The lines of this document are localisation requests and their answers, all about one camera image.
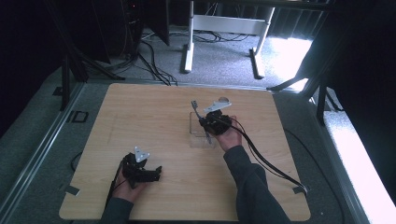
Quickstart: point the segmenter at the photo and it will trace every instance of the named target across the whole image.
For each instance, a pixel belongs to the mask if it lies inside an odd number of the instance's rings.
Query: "white stand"
[[[192,35],[194,30],[205,30],[223,33],[235,33],[244,35],[258,35],[260,37],[257,48],[250,50],[250,57],[255,68],[255,74],[258,78],[264,77],[264,67],[262,65],[262,45],[270,27],[270,22],[274,14],[274,7],[271,7],[271,13],[266,20],[250,20],[229,17],[216,17],[194,15],[194,2],[190,4],[190,26],[189,26],[189,44],[187,46],[185,72],[192,71],[192,56],[194,43]]]

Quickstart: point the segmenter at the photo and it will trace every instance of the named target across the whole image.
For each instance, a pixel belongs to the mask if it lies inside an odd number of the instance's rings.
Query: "black stand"
[[[89,78],[84,63],[88,63],[93,68],[98,71],[104,73],[106,76],[116,79],[116,80],[125,80],[125,77],[119,77],[109,71],[107,71],[102,65],[91,60],[87,56],[85,56],[82,52],[80,52],[73,44],[72,38],[68,33],[64,21],[60,17],[60,13],[58,8],[55,6],[53,1],[51,0],[43,0],[44,5],[47,8],[47,11],[52,18],[53,24],[55,25],[55,30],[57,34],[61,38],[61,48],[64,52],[64,60],[62,64],[62,85],[63,85],[63,93],[62,93],[62,106],[61,111],[63,111],[70,100],[70,85],[69,85],[69,69],[72,70],[73,75],[78,82],[86,82]]]

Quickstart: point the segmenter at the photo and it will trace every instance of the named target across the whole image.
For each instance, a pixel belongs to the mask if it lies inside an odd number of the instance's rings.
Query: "gray carpet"
[[[276,68],[275,63],[276,56],[279,54],[279,49],[275,48],[276,43],[286,42],[273,38],[267,39],[262,53],[263,58],[267,60],[265,62],[268,68],[267,77],[262,80],[254,78],[248,49],[255,47],[257,39],[255,36],[250,36],[241,42],[196,43],[193,68],[190,74],[184,74],[180,69],[183,61],[183,45],[187,43],[186,37],[171,37],[170,47],[166,47],[156,38],[153,38],[154,41],[149,43],[155,49],[157,66],[174,75],[182,85],[192,83],[244,86],[254,89],[274,86],[288,79],[276,74],[276,71],[279,71],[277,69],[281,69],[282,66]],[[147,46],[141,46],[140,52],[149,59]],[[290,62],[285,61],[283,66],[288,66],[288,64],[293,64],[299,60],[301,58],[291,57]],[[140,60],[137,60],[135,65],[144,66]],[[120,76],[127,77],[125,82],[136,83],[153,80],[149,72],[136,66],[132,65],[127,71],[119,73]],[[40,138],[50,125],[50,121],[58,113],[60,98],[59,96],[52,96],[52,92],[56,86],[60,85],[60,82],[55,80],[60,80],[60,71],[48,78],[10,131],[0,139],[0,162],[2,164],[0,192],[2,200],[17,180],[24,163],[29,159],[30,153],[39,144]],[[64,124],[9,223],[70,223],[70,220],[62,220],[58,215],[64,199],[64,192],[60,188],[71,181],[73,171],[70,167],[70,161],[83,150],[106,94],[108,84],[111,82],[113,81],[103,75],[92,74],[92,78],[84,85],[73,110],[89,112],[87,122],[66,122]],[[327,157],[325,148],[332,146],[325,146],[324,144],[327,141],[323,141],[323,137],[326,136],[319,134],[323,131],[321,130],[323,127],[318,126],[313,116],[315,107],[295,91],[276,93],[275,101],[284,128],[297,135],[307,146],[335,192],[334,195],[325,181],[325,177],[306,149],[293,135],[286,133],[300,178],[304,184],[311,188],[307,201],[312,217],[303,223],[342,223],[343,218],[345,219],[344,223],[354,223]],[[337,204],[336,198],[339,199],[341,208]],[[75,221],[74,223],[95,223],[95,221]]]

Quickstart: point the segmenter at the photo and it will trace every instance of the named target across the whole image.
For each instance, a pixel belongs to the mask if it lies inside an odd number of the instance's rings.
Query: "wooden tabletop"
[[[147,170],[163,167],[161,179],[150,183],[135,202],[131,219],[237,220],[236,186],[219,144],[191,144],[191,100],[198,111],[221,96],[232,105],[222,109],[236,115],[260,153],[284,173],[299,180],[268,91],[112,84],[78,163],[60,210],[64,219],[99,219],[122,158],[134,147],[150,153]],[[252,162],[256,162],[248,152]],[[289,181],[267,172],[269,189],[291,220],[307,220],[310,212],[302,193]]]

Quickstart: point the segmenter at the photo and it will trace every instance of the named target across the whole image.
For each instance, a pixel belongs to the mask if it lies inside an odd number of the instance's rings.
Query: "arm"
[[[128,181],[122,174],[122,169],[116,181],[116,187],[108,205],[99,221],[100,224],[123,224],[127,223],[134,207],[134,201],[138,198],[148,183],[140,183],[135,189],[132,189]]]
[[[250,162],[242,147],[242,135],[233,128],[215,136],[225,151],[224,160],[235,180],[236,213],[240,223],[290,223],[280,204],[268,190],[265,171]]]

